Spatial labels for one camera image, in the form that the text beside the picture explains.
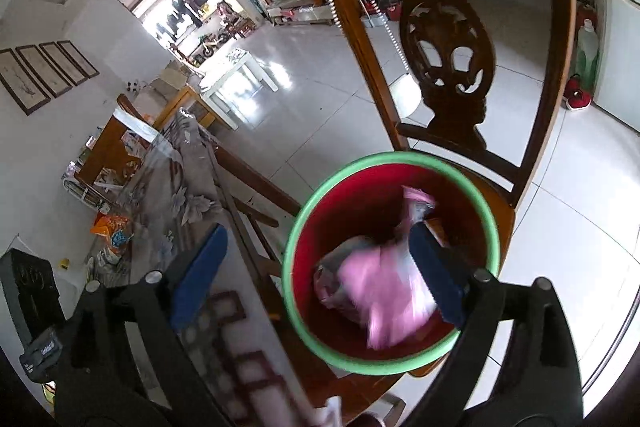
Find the white small table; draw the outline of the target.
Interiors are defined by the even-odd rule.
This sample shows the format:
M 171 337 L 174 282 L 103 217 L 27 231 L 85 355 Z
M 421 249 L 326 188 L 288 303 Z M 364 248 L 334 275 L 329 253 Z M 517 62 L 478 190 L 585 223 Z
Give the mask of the white small table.
M 238 119 L 246 121 L 255 114 L 254 96 L 262 88 L 278 92 L 279 86 L 268 69 L 253 54 L 241 48 L 220 51 L 198 69 L 200 97 L 215 117 L 231 129 L 238 129 Z

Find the framed picture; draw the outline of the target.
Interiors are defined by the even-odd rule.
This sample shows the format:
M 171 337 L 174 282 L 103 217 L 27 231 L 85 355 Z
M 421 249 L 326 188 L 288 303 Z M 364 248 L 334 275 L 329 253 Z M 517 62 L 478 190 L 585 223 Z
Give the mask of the framed picture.
M 53 98 L 58 98 L 72 90 L 70 83 L 47 59 L 38 46 L 34 44 L 31 46 L 18 46 L 15 51 Z
M 79 86 L 88 79 L 88 76 L 55 42 L 40 43 L 39 49 L 74 86 Z
M 35 113 L 50 102 L 50 96 L 11 49 L 0 52 L 0 76 L 3 87 L 26 115 Z
M 70 40 L 58 41 L 56 45 L 81 70 L 81 72 L 85 74 L 87 78 L 93 78 L 99 75 L 100 72 Z

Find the floral tablecloth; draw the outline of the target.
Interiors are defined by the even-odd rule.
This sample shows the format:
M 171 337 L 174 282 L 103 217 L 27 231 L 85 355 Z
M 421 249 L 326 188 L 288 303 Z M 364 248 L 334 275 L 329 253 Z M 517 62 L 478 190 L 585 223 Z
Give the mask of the floral tablecloth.
M 169 325 L 236 425 L 342 425 L 341 398 L 311 403 L 284 354 L 252 277 L 258 252 L 243 239 L 240 205 L 194 117 L 179 112 L 158 132 L 116 108 L 100 139 L 108 158 L 126 157 L 131 178 L 112 208 L 129 218 L 132 236 L 96 241 L 94 275 L 115 287 L 162 274 Z

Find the carved wooden chair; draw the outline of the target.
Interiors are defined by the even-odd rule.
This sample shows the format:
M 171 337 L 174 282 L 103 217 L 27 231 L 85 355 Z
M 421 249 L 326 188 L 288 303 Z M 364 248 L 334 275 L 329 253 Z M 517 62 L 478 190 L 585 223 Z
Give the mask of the carved wooden chair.
M 329 0 L 344 31 L 395 150 L 411 141 L 448 152 L 445 165 L 457 171 L 480 201 L 494 228 L 488 263 L 499 271 L 506 260 L 514 218 L 547 146 L 561 101 L 574 37 L 575 0 L 551 0 L 550 40 L 544 81 L 523 157 L 510 161 L 491 152 L 480 133 L 495 79 L 495 47 L 469 0 L 401 0 L 399 29 L 390 38 L 432 111 L 424 126 L 399 115 L 364 30 L 354 0 Z

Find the wooden chair at far end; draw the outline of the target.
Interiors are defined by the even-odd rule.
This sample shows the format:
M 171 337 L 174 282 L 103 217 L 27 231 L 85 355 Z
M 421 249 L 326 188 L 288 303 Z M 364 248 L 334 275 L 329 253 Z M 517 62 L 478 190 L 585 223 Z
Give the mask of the wooden chair at far end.
M 74 179 L 87 186 L 97 186 L 103 191 L 115 191 L 132 179 L 152 146 L 180 165 L 209 165 L 209 170 L 213 170 L 213 163 L 207 152 L 208 134 L 194 115 L 186 110 L 186 102 L 183 101 L 185 97 L 177 95 L 160 112 L 153 124 L 148 124 L 129 98 L 119 95 L 113 115 L 93 146 L 88 148 L 87 157 L 73 174 Z M 175 130 L 178 124 L 184 131 L 194 130 L 195 136 L 191 141 L 195 145 L 186 153 L 181 152 L 182 145 L 176 145 L 172 141 L 178 136 Z

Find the green rimmed red bin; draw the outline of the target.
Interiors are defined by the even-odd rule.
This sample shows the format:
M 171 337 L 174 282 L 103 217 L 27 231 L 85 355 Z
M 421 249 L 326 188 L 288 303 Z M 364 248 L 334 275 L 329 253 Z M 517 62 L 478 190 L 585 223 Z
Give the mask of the green rimmed red bin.
M 283 257 L 296 334 L 323 362 L 361 375 L 406 373 L 448 353 L 464 316 L 450 254 L 496 274 L 497 222 L 459 168 L 416 152 L 363 157 L 300 210 Z

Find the orange snack bag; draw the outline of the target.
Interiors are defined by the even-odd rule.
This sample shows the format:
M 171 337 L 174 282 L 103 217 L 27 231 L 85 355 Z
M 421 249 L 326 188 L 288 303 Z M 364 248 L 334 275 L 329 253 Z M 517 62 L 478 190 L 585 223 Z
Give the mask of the orange snack bag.
M 103 237 L 111 251 L 122 251 L 134 235 L 131 220 L 119 215 L 101 215 L 94 222 L 91 233 Z

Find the pink plastic bag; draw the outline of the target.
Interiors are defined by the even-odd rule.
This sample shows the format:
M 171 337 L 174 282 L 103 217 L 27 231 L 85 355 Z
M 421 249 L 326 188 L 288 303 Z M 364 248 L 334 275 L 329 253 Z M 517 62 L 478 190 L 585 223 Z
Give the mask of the pink plastic bag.
M 435 298 L 409 253 L 409 232 L 435 209 L 430 195 L 405 186 L 392 239 L 356 236 L 314 266 L 314 292 L 323 306 L 367 329 L 367 345 L 382 350 L 414 335 L 435 313 Z

